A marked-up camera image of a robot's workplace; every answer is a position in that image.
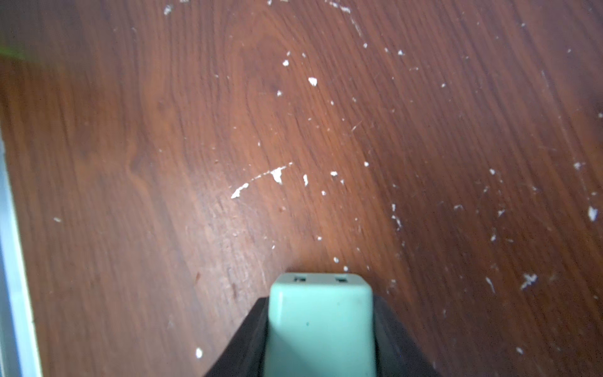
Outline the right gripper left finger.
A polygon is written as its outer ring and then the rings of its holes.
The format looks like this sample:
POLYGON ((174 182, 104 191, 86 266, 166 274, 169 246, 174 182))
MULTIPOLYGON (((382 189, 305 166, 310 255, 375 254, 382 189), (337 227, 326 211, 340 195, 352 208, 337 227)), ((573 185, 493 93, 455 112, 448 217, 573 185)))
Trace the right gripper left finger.
POLYGON ((262 376, 269 299, 259 298, 205 376, 262 376))

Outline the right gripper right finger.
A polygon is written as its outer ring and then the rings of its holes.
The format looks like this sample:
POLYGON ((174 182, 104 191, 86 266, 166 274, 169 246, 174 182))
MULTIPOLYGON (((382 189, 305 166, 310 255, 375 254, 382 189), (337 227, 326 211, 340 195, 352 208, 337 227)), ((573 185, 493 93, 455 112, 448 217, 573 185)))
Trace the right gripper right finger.
POLYGON ((378 295, 373 296, 373 330, 377 376, 441 375, 409 335, 395 311, 378 295))

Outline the green plug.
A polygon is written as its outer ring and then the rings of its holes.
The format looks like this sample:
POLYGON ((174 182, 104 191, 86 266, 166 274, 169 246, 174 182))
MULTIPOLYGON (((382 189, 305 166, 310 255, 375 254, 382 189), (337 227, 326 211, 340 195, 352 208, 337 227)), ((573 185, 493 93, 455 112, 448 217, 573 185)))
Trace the green plug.
POLYGON ((269 295, 265 376, 375 376, 373 291, 356 274, 284 273, 269 295))

